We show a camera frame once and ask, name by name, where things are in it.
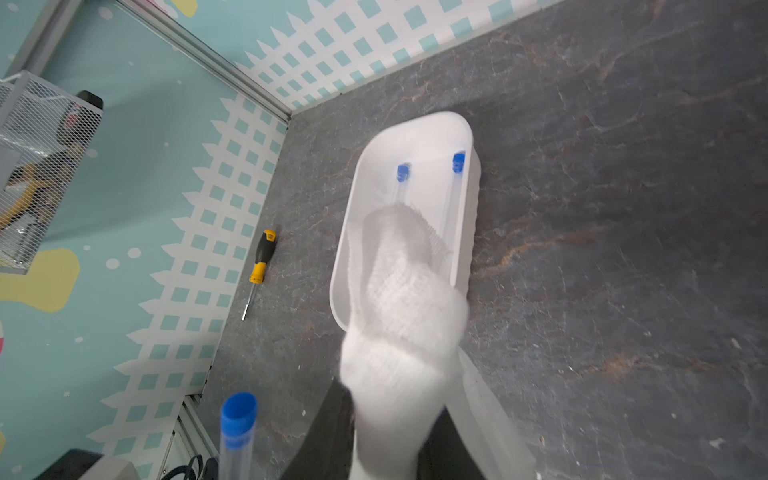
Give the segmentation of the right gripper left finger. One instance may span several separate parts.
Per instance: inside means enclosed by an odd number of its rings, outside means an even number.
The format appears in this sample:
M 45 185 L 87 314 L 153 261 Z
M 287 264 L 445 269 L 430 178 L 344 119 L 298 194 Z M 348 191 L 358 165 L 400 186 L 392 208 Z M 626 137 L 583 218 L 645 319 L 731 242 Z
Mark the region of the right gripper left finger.
M 347 480 L 353 462 L 354 405 L 350 392 L 334 379 L 309 431 L 282 480 Z

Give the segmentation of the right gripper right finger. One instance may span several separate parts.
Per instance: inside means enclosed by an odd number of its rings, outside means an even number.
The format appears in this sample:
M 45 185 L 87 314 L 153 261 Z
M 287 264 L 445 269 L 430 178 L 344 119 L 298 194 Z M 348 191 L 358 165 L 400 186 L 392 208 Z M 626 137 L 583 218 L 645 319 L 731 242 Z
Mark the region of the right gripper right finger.
M 447 409 L 436 420 L 418 457 L 420 480 L 484 480 Z

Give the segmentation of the test tube blue cap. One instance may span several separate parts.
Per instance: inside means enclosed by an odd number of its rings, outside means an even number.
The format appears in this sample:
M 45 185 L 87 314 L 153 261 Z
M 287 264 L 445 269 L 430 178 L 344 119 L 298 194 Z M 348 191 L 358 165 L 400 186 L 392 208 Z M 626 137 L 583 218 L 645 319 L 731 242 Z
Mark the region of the test tube blue cap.
M 219 479 L 250 478 L 257 412 L 257 399 L 248 392 L 234 394 L 222 405 Z
M 410 170 L 411 166 L 409 163 L 402 163 L 397 166 L 396 182 L 391 197 L 391 204 L 402 204 L 405 202 Z
M 455 153 L 452 157 L 451 176 L 450 176 L 449 185 L 446 191 L 445 201 L 443 205 L 442 222 L 440 227 L 442 237 L 448 243 L 452 242 L 452 231 L 453 231 L 452 223 L 454 218 L 453 210 L 455 207 L 455 203 L 458 199 L 458 196 L 460 194 L 465 161 L 466 161 L 465 151 L 459 151 Z

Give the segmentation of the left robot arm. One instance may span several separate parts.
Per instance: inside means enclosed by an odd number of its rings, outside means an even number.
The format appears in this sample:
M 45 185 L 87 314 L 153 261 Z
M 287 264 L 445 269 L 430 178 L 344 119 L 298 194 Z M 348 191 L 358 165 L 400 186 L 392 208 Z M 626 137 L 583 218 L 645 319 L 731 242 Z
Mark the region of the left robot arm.
M 132 462 L 99 453 L 70 449 L 35 480 L 139 480 Z

